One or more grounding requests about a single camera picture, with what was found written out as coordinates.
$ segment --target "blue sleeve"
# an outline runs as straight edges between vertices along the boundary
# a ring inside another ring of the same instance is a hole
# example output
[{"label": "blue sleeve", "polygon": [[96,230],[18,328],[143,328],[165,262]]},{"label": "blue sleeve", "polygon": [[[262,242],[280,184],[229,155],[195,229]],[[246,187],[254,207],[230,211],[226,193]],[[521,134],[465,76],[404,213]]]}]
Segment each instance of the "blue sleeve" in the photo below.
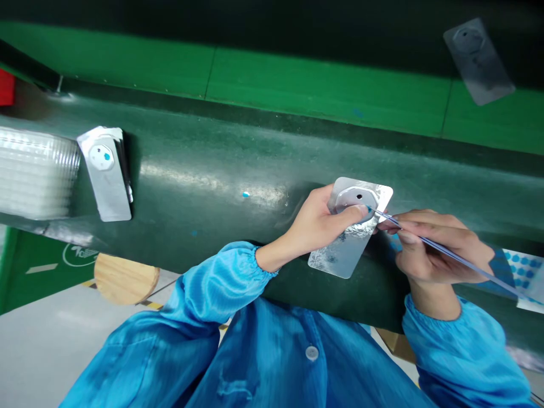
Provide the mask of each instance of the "blue sleeve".
[{"label": "blue sleeve", "polygon": [[220,324],[275,276],[238,242],[181,276],[162,311],[130,317],[106,340],[62,407],[171,407],[190,398],[219,342]]},{"label": "blue sleeve", "polygon": [[529,382],[505,347],[504,330],[459,298],[460,317],[440,321],[405,300],[402,326],[414,349],[419,386],[440,407],[534,407]]}]

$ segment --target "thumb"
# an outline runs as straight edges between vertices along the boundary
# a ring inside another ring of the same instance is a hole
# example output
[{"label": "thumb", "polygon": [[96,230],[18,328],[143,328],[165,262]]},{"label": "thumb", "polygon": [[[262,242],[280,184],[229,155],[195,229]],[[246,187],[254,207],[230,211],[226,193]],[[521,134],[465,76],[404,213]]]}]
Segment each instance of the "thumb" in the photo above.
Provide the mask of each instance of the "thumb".
[{"label": "thumb", "polygon": [[344,231],[347,227],[357,224],[368,215],[368,208],[364,205],[354,205],[346,208],[340,214],[331,215],[327,222],[330,228]]},{"label": "thumb", "polygon": [[397,254],[399,269],[415,277],[424,274],[431,263],[423,241],[404,229],[399,230],[397,234],[402,244],[402,251]]}]

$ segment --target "hand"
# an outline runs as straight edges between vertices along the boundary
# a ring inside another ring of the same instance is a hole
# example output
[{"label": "hand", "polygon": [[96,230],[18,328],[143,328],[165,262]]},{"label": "hand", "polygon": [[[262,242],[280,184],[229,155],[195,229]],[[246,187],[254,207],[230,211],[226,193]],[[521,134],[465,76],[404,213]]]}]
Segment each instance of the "hand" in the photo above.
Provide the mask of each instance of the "hand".
[{"label": "hand", "polygon": [[397,254],[397,266],[410,278],[430,283],[479,283],[487,280],[462,263],[425,245],[419,236],[444,245],[493,274],[489,261],[495,252],[453,215],[438,214],[433,210],[412,210],[395,218],[402,229],[388,220],[380,223],[378,229],[398,233],[402,251]]},{"label": "hand", "polygon": [[275,272],[301,255],[326,247],[347,227],[358,223],[368,214],[366,206],[356,205],[346,208],[340,214],[331,215],[327,202],[332,191],[332,184],[313,190],[291,228],[273,243],[257,250],[257,263],[262,269]]},{"label": "hand", "polygon": [[384,221],[378,229],[398,233],[402,251],[397,254],[397,266],[408,276],[412,300],[424,315],[438,320],[455,320],[461,314],[461,304],[452,283],[478,283],[486,280],[472,269],[427,246],[419,236],[444,245],[477,267],[492,274],[489,261],[495,252],[482,243],[453,215],[432,210],[412,210],[396,215],[402,229]]}]

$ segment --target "green conveyor table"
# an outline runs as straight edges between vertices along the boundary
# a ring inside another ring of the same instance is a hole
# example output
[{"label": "green conveyor table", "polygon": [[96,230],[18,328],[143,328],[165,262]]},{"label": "green conveyor table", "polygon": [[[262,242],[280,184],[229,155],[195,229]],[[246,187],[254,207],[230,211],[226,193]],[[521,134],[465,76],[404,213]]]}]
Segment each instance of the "green conveyor table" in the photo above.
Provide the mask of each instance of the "green conveyor table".
[{"label": "green conveyor table", "polygon": [[[22,230],[183,273],[229,242],[274,240],[313,188],[346,176],[391,186],[393,214],[455,214],[497,248],[542,254],[538,155],[78,80],[66,80],[61,94],[24,82],[16,91],[16,104],[0,108],[0,126],[71,139],[99,125],[122,128],[134,190],[131,221],[101,222],[83,162],[73,216],[0,214]],[[400,332],[408,285],[387,248],[374,236],[346,280],[296,259],[264,296]],[[503,324],[512,347],[544,359],[543,315],[456,290]]]}]

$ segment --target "round wooden stool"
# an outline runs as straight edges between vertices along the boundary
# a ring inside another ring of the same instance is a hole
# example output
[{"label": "round wooden stool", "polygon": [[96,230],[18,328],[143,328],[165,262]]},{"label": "round wooden stool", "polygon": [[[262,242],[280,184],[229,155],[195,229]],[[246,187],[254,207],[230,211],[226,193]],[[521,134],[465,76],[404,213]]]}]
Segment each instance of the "round wooden stool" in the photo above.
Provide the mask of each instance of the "round wooden stool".
[{"label": "round wooden stool", "polygon": [[96,287],[116,304],[136,304],[153,293],[160,269],[142,263],[99,254],[95,263]]}]

